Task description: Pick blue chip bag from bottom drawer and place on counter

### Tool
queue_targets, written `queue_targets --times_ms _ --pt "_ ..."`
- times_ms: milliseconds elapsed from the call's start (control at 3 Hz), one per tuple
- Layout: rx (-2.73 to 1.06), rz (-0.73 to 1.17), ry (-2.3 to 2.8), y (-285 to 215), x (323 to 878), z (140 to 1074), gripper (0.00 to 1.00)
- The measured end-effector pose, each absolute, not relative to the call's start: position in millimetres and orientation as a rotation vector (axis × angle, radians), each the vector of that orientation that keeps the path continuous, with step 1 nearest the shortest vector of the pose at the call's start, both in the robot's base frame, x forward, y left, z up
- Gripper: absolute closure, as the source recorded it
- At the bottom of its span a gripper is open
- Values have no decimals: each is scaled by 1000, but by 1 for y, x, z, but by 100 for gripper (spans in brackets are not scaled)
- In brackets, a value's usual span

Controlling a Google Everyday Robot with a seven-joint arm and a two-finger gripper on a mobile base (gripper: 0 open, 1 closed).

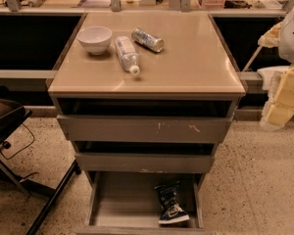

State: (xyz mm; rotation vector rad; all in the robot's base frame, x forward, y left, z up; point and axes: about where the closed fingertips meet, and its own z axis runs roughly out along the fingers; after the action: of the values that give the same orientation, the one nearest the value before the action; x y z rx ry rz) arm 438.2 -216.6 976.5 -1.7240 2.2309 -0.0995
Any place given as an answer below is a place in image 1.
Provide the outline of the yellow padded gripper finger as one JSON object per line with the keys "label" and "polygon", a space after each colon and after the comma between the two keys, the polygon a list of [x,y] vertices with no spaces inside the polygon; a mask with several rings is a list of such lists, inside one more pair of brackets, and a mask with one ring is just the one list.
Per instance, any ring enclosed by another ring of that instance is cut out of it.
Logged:
{"label": "yellow padded gripper finger", "polygon": [[260,126],[266,131],[276,131],[294,116],[294,65],[273,73],[268,95]]}
{"label": "yellow padded gripper finger", "polygon": [[258,45],[267,48],[277,47],[279,45],[279,34],[282,23],[277,23],[271,27],[259,40]]}

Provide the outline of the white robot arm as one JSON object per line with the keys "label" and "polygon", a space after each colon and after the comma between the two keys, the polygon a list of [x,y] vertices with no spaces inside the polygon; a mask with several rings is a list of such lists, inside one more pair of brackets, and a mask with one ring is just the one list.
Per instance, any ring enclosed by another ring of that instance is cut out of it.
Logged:
{"label": "white robot arm", "polygon": [[290,63],[286,71],[273,73],[269,98],[262,111],[262,129],[276,131],[294,116],[294,6],[281,23],[259,38],[258,44],[267,48],[277,47],[279,57]]}

